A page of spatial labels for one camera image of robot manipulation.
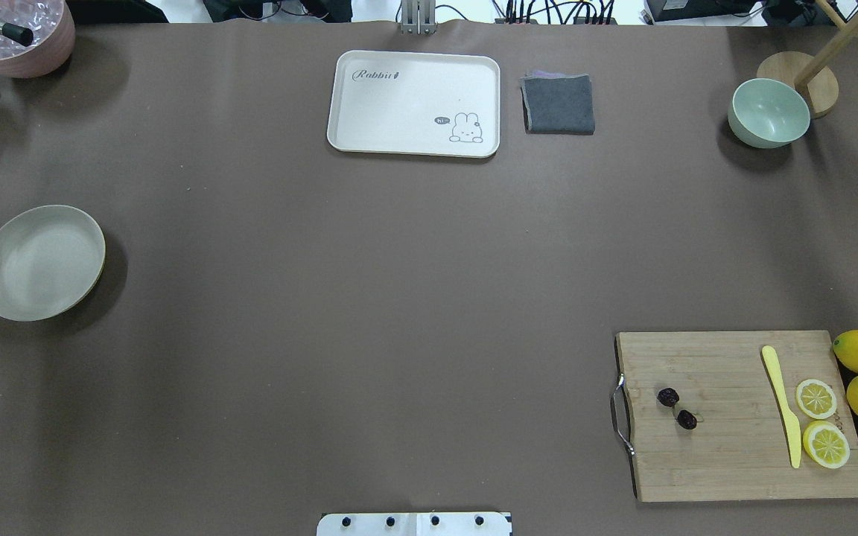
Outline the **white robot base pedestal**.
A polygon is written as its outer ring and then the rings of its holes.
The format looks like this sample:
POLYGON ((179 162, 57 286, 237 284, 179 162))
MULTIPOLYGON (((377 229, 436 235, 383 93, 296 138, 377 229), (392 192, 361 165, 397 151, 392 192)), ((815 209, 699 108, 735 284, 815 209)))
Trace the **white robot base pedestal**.
POLYGON ((317 535, 512 535, 511 515, 496 511, 331 513, 317 535))

